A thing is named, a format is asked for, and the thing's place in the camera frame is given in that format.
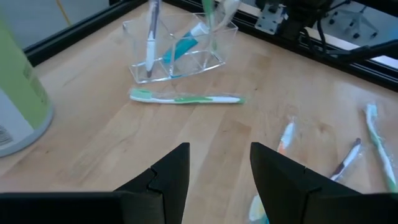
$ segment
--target plastic wrapper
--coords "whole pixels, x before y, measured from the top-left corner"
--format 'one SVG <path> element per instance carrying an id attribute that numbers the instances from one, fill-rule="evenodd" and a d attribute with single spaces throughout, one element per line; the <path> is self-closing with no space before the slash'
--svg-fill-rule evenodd
<path id="1" fill-rule="evenodd" d="M 277 152 L 282 155 L 286 155 L 289 147 L 291 146 L 294 136 L 295 136 L 295 116 L 289 117 L 289 122 L 286 125 L 277 147 Z M 260 196 L 258 194 L 254 196 L 250 210 L 249 210 L 249 223 L 250 224 L 266 224 L 269 223 L 266 211 L 262 206 Z"/>
<path id="2" fill-rule="evenodd" d="M 366 117 L 366 127 L 368 128 L 371 141 L 376 148 L 377 156 L 380 158 L 381 170 L 384 174 L 384 181 L 390 192 L 398 192 L 397 181 L 394 173 L 391 156 L 384 146 L 384 140 L 381 137 L 380 130 L 376 127 L 376 121 L 379 116 L 378 107 L 375 103 L 368 103 L 364 108 Z"/>
<path id="3" fill-rule="evenodd" d="M 131 88 L 130 99 L 143 103 L 187 104 L 187 103 L 239 103 L 246 100 L 240 95 L 215 93 L 198 95 L 193 93 L 154 92 L 142 88 Z"/>

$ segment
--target green bottle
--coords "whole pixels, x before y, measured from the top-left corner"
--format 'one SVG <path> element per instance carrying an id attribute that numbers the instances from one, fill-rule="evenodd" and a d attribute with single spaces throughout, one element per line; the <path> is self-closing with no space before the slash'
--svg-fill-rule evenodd
<path id="1" fill-rule="evenodd" d="M 32 65 L 0 20 L 0 157 L 39 138 L 53 108 Z"/>

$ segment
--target white surface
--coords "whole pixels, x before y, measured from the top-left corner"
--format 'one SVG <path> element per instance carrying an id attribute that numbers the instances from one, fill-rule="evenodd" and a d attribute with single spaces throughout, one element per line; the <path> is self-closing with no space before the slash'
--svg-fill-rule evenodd
<path id="1" fill-rule="evenodd" d="M 0 125 L 4 127 L 13 138 L 13 141 L 0 146 L 1 151 L 33 134 L 34 130 L 1 89 L 0 108 Z"/>

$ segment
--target wooden tabletop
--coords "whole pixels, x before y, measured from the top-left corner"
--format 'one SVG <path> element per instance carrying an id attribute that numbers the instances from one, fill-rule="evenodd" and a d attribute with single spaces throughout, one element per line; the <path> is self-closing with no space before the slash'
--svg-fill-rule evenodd
<path id="1" fill-rule="evenodd" d="M 237 93 L 248 99 L 244 105 L 130 101 L 127 93 L 137 85 L 127 67 L 121 23 L 147 8 L 133 10 L 36 68 L 55 117 L 35 144 L 0 159 L 0 191 L 113 190 L 190 142 L 184 222 L 244 223 L 256 194 L 250 143 L 275 149 L 293 116 L 297 130 L 288 157 L 329 176 L 361 138 L 362 155 L 339 181 L 364 193 L 386 191 L 363 108 L 377 103 L 377 126 L 394 160 L 397 93 L 238 32 L 225 66 L 143 87 Z M 163 11 L 184 12 L 167 4 Z"/>

